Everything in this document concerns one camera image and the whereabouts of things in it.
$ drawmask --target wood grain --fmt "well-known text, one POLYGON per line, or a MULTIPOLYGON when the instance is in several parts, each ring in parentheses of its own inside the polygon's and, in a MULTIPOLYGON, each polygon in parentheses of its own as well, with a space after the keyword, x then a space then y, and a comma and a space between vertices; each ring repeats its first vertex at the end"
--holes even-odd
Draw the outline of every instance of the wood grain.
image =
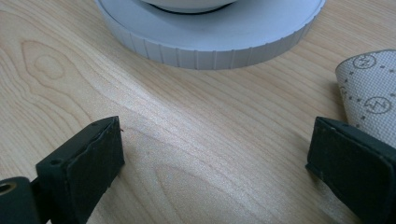
POLYGON ((126 165, 89 223, 359 223, 304 166, 316 116, 345 120, 334 69, 396 48, 396 1, 328 0, 270 62, 194 71, 144 59, 93 0, 0 0, 0 178, 120 116, 126 165))

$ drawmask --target white plastic base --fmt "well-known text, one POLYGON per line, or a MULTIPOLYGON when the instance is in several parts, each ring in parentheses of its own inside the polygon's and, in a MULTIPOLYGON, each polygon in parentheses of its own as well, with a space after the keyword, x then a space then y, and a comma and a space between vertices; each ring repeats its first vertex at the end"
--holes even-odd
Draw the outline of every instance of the white plastic base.
POLYGON ((274 58, 296 45, 325 0, 239 0, 204 15, 176 15, 140 0, 96 0, 107 27, 151 60, 228 69, 274 58))

